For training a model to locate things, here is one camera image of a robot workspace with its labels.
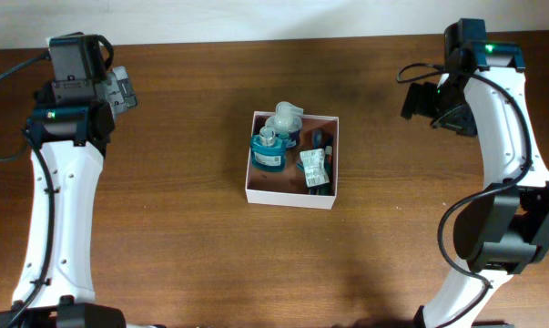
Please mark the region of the green white packet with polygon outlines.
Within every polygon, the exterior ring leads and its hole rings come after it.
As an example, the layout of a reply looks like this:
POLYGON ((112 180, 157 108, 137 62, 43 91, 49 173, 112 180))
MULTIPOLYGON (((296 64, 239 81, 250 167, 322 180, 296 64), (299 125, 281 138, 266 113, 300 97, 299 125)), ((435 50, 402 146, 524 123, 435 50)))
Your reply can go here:
POLYGON ((303 172, 308 188, 330 183, 327 170, 324 167, 325 152, 323 149, 305 150, 300 153, 303 172))

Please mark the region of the clear pump soap bottle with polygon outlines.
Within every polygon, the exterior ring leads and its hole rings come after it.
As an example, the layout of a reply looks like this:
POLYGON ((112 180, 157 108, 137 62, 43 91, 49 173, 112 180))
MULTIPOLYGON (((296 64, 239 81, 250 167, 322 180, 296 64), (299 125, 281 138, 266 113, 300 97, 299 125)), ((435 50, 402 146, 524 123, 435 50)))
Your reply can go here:
POLYGON ((273 128, 280 138, 287 135, 287 148, 294 149, 300 144, 303 113, 303 108, 281 101, 275 108, 275 114, 266 120, 265 126, 273 128))

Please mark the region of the teal mouthwash bottle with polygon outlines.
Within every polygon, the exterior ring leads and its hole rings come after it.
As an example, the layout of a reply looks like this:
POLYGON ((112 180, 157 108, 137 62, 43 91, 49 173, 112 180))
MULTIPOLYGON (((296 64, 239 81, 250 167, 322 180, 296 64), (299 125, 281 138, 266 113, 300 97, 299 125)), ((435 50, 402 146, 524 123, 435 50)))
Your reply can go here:
POLYGON ((286 165, 286 145, 275 130, 262 127, 250 141, 250 159, 256 169, 281 172, 286 165))

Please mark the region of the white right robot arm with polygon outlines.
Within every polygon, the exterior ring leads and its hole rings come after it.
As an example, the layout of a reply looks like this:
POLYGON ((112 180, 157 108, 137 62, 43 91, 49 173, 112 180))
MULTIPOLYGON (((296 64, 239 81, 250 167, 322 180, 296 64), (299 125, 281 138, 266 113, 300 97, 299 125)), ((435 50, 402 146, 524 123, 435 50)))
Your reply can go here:
POLYGON ((448 41, 438 83, 407 79, 402 116, 476 136, 483 190, 455 202, 437 228, 451 270, 421 306, 417 327, 472 327, 497 290, 549 251, 549 170, 537 148, 525 100, 524 59, 515 44, 477 36, 448 41))

